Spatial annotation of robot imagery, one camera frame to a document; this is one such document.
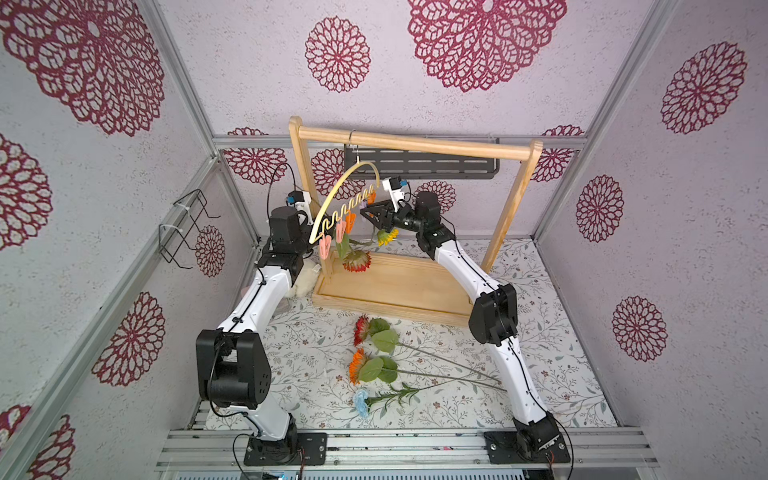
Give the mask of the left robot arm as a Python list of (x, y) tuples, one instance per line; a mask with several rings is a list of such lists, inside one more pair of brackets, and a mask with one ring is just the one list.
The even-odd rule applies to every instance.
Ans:
[(201, 398), (243, 416), (258, 440), (281, 442), (295, 421), (270, 394), (272, 371), (262, 335), (304, 266), (311, 225), (307, 213), (281, 206), (269, 215), (269, 227), (253, 283), (217, 328), (199, 333), (195, 350)]

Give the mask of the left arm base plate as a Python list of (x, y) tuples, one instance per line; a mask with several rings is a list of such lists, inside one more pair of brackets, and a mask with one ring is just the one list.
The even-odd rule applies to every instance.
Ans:
[(325, 433), (289, 432), (279, 441), (267, 441), (251, 436), (248, 440), (244, 465), (321, 466), (325, 464), (328, 435)]

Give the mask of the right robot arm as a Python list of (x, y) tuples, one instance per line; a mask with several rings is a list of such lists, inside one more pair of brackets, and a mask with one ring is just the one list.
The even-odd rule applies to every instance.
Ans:
[(421, 192), (415, 206), (402, 199), (368, 203), (360, 214), (386, 233), (395, 229), (415, 233), (422, 252), (445, 268), (467, 293), (473, 302), (470, 333), (488, 347), (496, 364), (512, 407), (518, 445), (528, 455), (565, 445), (565, 432), (545, 408), (523, 360), (515, 288), (493, 279), (466, 255), (451, 225), (444, 222), (437, 196)]

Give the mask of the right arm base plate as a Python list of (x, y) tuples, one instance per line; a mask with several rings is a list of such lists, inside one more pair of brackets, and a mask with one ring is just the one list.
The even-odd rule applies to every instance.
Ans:
[(542, 443), (528, 432), (488, 431), (483, 433), (491, 464), (566, 464), (571, 456), (562, 434)]

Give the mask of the wooden clothes rack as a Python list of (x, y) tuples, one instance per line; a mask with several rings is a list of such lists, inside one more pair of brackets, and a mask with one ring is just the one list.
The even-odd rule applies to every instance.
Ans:
[[(482, 263), (477, 264), (487, 274), (503, 245), (543, 150), (540, 140), (521, 147), (314, 128), (305, 126), (298, 116), (291, 117), (289, 134), (302, 181), (309, 189), (312, 202), (317, 200), (317, 190), (308, 159), (311, 141), (520, 162), (488, 250)], [(375, 254), (370, 268), (363, 273), (337, 273), (334, 267), (338, 262), (336, 256), (322, 260), (322, 276), (313, 292), (316, 305), (468, 327), (473, 302), (452, 275), (428, 255), (418, 259)]]

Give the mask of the red artificial flower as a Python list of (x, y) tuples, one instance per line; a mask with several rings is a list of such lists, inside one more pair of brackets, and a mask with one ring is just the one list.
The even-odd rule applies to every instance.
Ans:
[(354, 323), (354, 340), (353, 344), (356, 347), (362, 346), (365, 341), (369, 341), (377, 350), (391, 354), (396, 348), (404, 348), (424, 354), (429, 357), (435, 358), (449, 365), (463, 369), (471, 374), (477, 375), (482, 379), (490, 380), (495, 388), (501, 386), (501, 381), (490, 374), (484, 373), (481, 370), (471, 368), (468, 365), (459, 363), (457, 361), (448, 359), (447, 357), (440, 356), (436, 353), (429, 352), (423, 348), (415, 347), (403, 343), (400, 340), (398, 333), (391, 327), (390, 323), (381, 318), (371, 318), (366, 314), (363, 314), (357, 318)]
[(358, 243), (347, 233), (335, 234), (336, 252), (343, 268), (348, 272), (361, 273), (371, 266), (371, 255), (367, 250), (357, 248)]

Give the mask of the orange artificial flower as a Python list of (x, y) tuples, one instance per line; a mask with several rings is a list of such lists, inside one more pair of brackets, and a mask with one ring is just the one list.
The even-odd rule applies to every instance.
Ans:
[(350, 380), (353, 384), (368, 383), (374, 380), (380, 380), (387, 384), (392, 384), (403, 375), (435, 380), (445, 381), (460, 381), (468, 384), (476, 385), (479, 387), (485, 387), (492, 390), (502, 391), (502, 387), (474, 380), (469, 377), (452, 377), (441, 374), (430, 374), (423, 372), (415, 372), (409, 370), (402, 370), (398, 364), (389, 356), (374, 356), (371, 357), (365, 353), (364, 350), (358, 349), (352, 361), (349, 364)]

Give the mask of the yellow artificial flower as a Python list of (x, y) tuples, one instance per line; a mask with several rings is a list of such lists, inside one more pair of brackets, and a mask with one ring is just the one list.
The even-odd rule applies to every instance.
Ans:
[(397, 228), (393, 228), (390, 231), (380, 229), (376, 235), (377, 245), (379, 247), (386, 246), (390, 244), (392, 241), (394, 241), (395, 239), (397, 239), (399, 234), (400, 232)]

